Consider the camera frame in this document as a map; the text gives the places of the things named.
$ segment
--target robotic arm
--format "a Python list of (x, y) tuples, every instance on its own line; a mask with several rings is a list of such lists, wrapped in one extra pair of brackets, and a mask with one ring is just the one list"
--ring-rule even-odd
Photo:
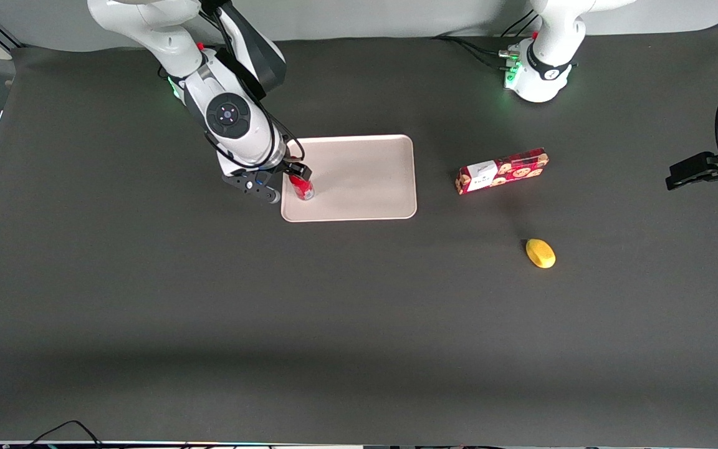
[[(279, 127), (287, 130), (260, 102), (284, 82), (287, 63), (231, 0), (88, 0), (88, 9), (103, 28), (130, 37), (160, 61), (216, 150), (225, 182), (275, 203), (281, 195), (267, 184), (280, 168), (309, 179), (311, 171), (290, 156), (290, 137)], [(223, 34), (222, 49), (199, 49), (181, 26), (202, 10)]]
[(509, 67), (505, 87), (528, 102), (553, 99), (567, 85), (570, 61), (586, 37), (586, 12), (609, 11), (635, 0), (530, 0), (542, 28), (538, 37), (527, 38), (501, 51)]

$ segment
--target table surface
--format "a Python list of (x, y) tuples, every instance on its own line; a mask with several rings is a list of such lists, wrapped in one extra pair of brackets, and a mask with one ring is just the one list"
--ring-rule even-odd
[[(447, 42), (281, 48), (266, 104), (300, 137), (413, 139), (413, 218), (285, 222), (223, 184), (150, 54), (15, 52), (0, 440), (77, 418), (102, 440), (718, 447), (718, 185), (664, 186), (714, 150), (718, 28), (590, 37), (545, 105)], [(456, 195), (462, 165), (539, 146), (542, 176)]]

